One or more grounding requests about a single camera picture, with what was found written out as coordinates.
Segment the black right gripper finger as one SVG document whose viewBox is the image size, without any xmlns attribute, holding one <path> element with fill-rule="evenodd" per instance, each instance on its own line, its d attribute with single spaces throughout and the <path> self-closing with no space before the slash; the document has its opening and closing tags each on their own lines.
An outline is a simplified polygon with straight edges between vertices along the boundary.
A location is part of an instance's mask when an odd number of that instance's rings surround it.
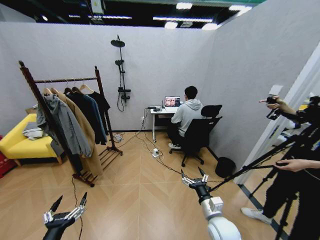
<svg viewBox="0 0 320 240">
<path fill-rule="evenodd" d="M 180 171 L 181 171 L 181 180 L 182 180 L 182 183 L 185 184 L 185 185 L 187 185 L 188 187 L 189 187 L 190 185 L 192 185 L 192 184 L 193 184 L 193 180 L 192 180 L 191 178 L 189 178 L 189 177 L 183 172 L 182 169 L 181 169 Z"/>
<path fill-rule="evenodd" d="M 201 178 L 201 182 L 202 183 L 207 183 L 208 182 L 208 175 L 204 172 L 204 170 L 203 169 L 201 169 L 200 167 L 198 167 L 198 170 L 199 170 L 199 172 L 200 172 L 200 174 L 201 174 L 201 176 L 202 176 L 202 178 Z"/>
</svg>

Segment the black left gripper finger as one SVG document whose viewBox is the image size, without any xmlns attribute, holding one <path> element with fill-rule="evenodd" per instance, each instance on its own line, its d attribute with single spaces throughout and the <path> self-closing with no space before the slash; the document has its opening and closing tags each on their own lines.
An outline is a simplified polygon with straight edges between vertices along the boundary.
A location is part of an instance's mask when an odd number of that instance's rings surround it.
<svg viewBox="0 0 320 240">
<path fill-rule="evenodd" d="M 49 211 L 43 214 L 43 221 L 45 224 L 52 222 L 54 220 L 54 213 L 56 212 L 57 208 L 59 207 L 63 196 L 61 195 L 50 207 Z"/>
<path fill-rule="evenodd" d="M 79 206 L 77 206 L 74 210 L 72 210 L 67 216 L 67 220 L 77 220 L 82 216 L 82 214 L 86 211 L 86 203 L 87 203 L 87 192 L 84 193 Z"/>
</svg>

